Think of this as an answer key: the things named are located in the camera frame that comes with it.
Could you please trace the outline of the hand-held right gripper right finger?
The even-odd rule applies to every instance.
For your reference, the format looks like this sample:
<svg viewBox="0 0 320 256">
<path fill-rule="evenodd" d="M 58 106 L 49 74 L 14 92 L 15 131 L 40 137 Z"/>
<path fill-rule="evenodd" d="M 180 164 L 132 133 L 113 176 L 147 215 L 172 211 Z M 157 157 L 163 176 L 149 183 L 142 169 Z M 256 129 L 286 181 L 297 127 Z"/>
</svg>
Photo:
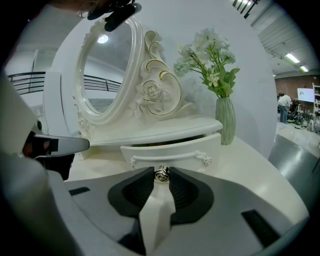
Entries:
<svg viewBox="0 0 320 256">
<path fill-rule="evenodd" d="M 184 169 L 170 169 L 169 190 L 175 206 L 175 213 L 170 217 L 172 225 L 195 223 L 214 204 L 212 189 L 203 181 L 187 174 Z"/>
</svg>

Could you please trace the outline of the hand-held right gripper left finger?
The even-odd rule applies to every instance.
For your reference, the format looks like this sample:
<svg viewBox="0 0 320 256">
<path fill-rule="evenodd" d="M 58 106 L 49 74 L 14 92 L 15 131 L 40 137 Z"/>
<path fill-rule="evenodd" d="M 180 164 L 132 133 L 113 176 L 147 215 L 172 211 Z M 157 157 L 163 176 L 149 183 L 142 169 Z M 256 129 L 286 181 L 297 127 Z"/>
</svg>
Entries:
<svg viewBox="0 0 320 256">
<path fill-rule="evenodd" d="M 108 191 L 108 201 L 121 216 L 138 216 L 154 189 L 154 168 L 140 168 Z"/>
</svg>

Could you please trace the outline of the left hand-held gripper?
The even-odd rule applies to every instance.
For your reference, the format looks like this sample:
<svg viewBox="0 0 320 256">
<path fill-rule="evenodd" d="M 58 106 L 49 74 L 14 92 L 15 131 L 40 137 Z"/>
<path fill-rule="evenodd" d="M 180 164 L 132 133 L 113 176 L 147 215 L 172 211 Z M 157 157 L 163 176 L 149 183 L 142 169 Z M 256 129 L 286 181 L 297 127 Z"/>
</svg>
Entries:
<svg viewBox="0 0 320 256">
<path fill-rule="evenodd" d="M 46 170 L 59 173 L 64 181 L 69 178 L 75 153 L 86 151 L 90 142 L 86 138 L 35 134 L 32 153 Z"/>
</svg>

